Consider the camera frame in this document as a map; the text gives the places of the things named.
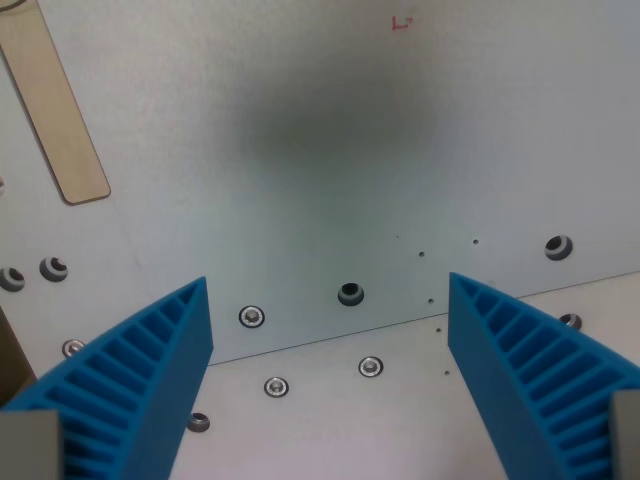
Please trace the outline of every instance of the metal plate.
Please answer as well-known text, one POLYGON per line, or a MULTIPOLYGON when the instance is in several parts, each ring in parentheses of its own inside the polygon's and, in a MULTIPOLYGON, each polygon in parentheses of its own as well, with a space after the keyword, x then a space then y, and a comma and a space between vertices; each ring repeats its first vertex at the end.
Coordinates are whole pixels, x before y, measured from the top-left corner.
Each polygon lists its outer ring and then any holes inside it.
POLYGON ((640 270, 638 2, 41 7, 113 193, 59 204, 0 73, 1 263, 70 269, 0 292, 38 373, 200 275, 222 362, 443 313, 451 270, 516 296, 640 270))
MULTIPOLYGON (((639 291, 635 274, 525 301, 579 314, 583 332, 640 362, 639 291)), ((443 315, 209 368, 194 411, 211 429, 185 433, 171 478, 506 479, 446 335, 443 315), (366 355, 384 361, 379 377, 358 373, 366 355), (262 391, 273 375, 286 397, 262 391)))

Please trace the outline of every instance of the wooden board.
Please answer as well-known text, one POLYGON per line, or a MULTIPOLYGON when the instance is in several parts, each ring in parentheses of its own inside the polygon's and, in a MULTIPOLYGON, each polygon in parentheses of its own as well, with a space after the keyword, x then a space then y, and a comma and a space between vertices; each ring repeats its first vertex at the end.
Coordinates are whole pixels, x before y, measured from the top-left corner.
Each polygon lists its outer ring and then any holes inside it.
POLYGON ((75 205, 109 196, 109 183, 36 0, 0 13, 0 47, 64 200, 75 205))

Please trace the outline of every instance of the ribbed blue plastic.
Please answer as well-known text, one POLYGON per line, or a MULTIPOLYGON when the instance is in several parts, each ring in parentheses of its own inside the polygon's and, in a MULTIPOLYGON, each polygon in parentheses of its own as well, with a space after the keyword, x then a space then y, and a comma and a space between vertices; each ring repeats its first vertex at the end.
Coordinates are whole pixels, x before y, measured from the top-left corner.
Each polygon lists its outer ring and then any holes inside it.
POLYGON ((5 410, 58 410, 67 480, 166 480, 212 351, 200 278, 87 344, 5 410))
POLYGON ((609 403, 640 387, 636 365, 455 273, 449 348, 510 480, 612 478, 609 403))

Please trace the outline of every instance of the countersunk screw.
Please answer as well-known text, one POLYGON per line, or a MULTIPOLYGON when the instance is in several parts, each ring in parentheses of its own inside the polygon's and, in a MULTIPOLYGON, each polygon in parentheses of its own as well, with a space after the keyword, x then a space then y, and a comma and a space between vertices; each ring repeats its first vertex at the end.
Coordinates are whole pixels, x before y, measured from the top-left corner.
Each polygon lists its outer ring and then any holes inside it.
POLYGON ((378 357, 364 357, 358 364, 358 371, 363 377, 377 377, 383 369, 384 364, 378 357))
POLYGON ((240 323, 247 328, 258 328, 264 323, 264 312, 261 308, 249 305, 240 310, 238 315, 240 323))
POLYGON ((272 377, 265 382, 264 392, 273 398, 284 397, 289 393, 289 384, 284 378, 272 377))
POLYGON ((78 353, 84 348, 84 343, 80 340, 67 340, 62 344, 62 353, 69 358, 71 355, 78 353))

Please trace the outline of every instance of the hole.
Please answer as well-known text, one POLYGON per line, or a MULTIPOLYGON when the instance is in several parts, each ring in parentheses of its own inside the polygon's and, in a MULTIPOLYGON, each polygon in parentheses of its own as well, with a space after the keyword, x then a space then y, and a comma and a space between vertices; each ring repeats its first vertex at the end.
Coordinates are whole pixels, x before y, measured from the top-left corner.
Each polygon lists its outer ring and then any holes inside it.
POLYGON ((21 282, 22 280, 24 280, 24 275, 22 275, 15 268, 10 268, 9 269, 9 276, 11 278, 13 278, 14 280, 16 280, 17 282, 21 282))
POLYGON ((338 300, 346 307, 354 307, 364 300, 364 290, 357 283, 345 283, 338 290, 338 300))
POLYGON ((64 272, 67 269, 67 266, 64 264, 64 262, 55 257, 51 259, 51 266, 58 272, 64 272))
POLYGON ((61 282, 68 274, 65 263, 56 257, 46 257, 40 262, 40 275, 50 282, 61 282))
POLYGON ((560 321, 567 327, 571 327, 575 330, 580 330, 582 328, 582 318, 575 313, 567 313, 566 315, 561 316, 560 321))
POLYGON ((342 286, 342 293, 345 295, 355 295, 358 293, 358 284, 357 283, 345 283, 342 286))
POLYGON ((24 288, 24 276, 15 268, 0 268, 0 288, 7 292, 19 292, 24 288))
POLYGON ((544 254, 549 260, 564 260, 573 250, 573 242, 566 235, 557 235, 550 239, 544 247, 544 254))
POLYGON ((204 413, 194 412, 189 417, 187 428, 192 432, 202 433, 209 430, 210 425, 211 422, 209 421, 209 417, 207 417, 204 413))
POLYGON ((562 239, 560 237, 553 237, 551 240, 547 242, 544 248, 547 250, 555 250, 562 244, 562 239))

